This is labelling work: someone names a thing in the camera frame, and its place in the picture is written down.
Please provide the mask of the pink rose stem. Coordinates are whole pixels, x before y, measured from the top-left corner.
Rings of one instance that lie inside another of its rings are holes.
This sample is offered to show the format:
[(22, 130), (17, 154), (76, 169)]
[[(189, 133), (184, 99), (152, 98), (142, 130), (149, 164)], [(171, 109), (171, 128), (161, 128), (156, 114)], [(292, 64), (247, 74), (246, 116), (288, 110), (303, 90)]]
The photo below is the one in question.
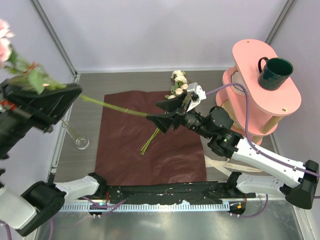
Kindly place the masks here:
[(65, 84), (55, 81), (41, 64), (28, 62), (19, 56), (10, 38), (14, 33), (10, 30), (7, 21), (0, 20), (0, 67), (14, 77), (9, 79), (9, 84), (20, 86), (24, 91), (35, 92), (40, 96), (46, 90), (52, 92), (65, 89)]

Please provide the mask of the red wrapping paper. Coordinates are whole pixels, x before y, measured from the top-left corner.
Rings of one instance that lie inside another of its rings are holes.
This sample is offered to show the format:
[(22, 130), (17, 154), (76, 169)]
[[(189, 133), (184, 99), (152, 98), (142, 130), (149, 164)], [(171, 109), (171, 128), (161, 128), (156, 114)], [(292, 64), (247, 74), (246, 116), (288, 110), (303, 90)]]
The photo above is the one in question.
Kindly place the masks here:
[(95, 173), (110, 186), (206, 181), (198, 134), (180, 126), (156, 133), (142, 116), (102, 109)]

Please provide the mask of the cream printed ribbon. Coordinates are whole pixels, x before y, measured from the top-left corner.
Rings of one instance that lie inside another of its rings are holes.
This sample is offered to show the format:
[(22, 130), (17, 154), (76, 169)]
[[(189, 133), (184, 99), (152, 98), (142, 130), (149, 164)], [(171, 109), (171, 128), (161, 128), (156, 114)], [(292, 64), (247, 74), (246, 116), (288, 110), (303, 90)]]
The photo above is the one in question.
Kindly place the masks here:
[(241, 172), (245, 174), (267, 176), (263, 170), (256, 168), (248, 163), (241, 163), (237, 160), (215, 157), (210, 158), (204, 156), (206, 177), (208, 181), (226, 180), (232, 172)]

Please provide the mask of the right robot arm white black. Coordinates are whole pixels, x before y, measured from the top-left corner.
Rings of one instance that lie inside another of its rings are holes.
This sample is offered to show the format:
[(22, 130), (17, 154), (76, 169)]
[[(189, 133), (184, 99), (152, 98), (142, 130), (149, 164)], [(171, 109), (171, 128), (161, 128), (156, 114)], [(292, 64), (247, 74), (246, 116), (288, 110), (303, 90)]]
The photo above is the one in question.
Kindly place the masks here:
[(183, 126), (209, 140), (207, 146), (216, 155), (247, 163), (268, 173), (268, 176), (248, 176), (231, 173), (227, 183), (242, 193), (261, 193), (283, 197), (290, 204), (310, 210), (319, 182), (319, 164), (313, 160), (301, 162), (278, 155), (253, 144), (247, 137), (231, 129), (233, 120), (227, 111), (214, 106), (207, 116), (189, 110), (194, 94), (157, 102), (164, 114), (149, 114), (147, 120), (166, 133)]

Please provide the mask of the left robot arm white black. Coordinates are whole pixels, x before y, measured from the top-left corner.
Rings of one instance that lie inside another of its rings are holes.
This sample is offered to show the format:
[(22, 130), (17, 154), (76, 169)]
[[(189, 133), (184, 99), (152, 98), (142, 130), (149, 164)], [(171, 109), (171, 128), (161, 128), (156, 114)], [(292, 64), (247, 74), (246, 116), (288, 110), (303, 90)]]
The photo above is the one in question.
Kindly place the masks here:
[[(82, 88), (76, 83), (37, 93), (3, 81), (0, 84), (0, 158), (8, 159), (8, 152), (31, 128), (51, 133), (81, 93)], [(0, 221), (25, 237), (59, 212), (65, 202), (85, 196), (102, 197), (106, 189), (106, 180), (95, 172), (69, 182), (38, 181), (21, 195), (1, 184)]]

